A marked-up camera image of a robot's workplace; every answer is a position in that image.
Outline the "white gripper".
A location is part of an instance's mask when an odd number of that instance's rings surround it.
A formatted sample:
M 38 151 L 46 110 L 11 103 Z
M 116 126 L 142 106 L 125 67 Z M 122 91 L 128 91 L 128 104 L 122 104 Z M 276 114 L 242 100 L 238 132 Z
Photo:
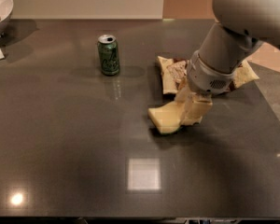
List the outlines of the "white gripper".
M 181 113 L 182 125 L 193 125 L 202 121 L 213 105 L 212 98 L 202 94 L 218 95 L 224 92 L 234 78 L 236 67 L 235 59 L 224 58 L 222 61 L 206 62 L 198 50 L 193 53 L 187 66 L 188 84 L 175 96 L 178 103 L 186 101 Z

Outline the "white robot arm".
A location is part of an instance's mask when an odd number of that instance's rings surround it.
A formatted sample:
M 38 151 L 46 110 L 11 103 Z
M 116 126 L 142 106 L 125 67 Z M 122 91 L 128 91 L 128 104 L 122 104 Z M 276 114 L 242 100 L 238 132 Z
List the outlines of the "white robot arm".
M 213 0 L 217 21 L 187 65 L 187 86 L 176 96 L 180 123 L 199 123 L 234 78 L 235 69 L 266 42 L 280 50 L 280 0 Z

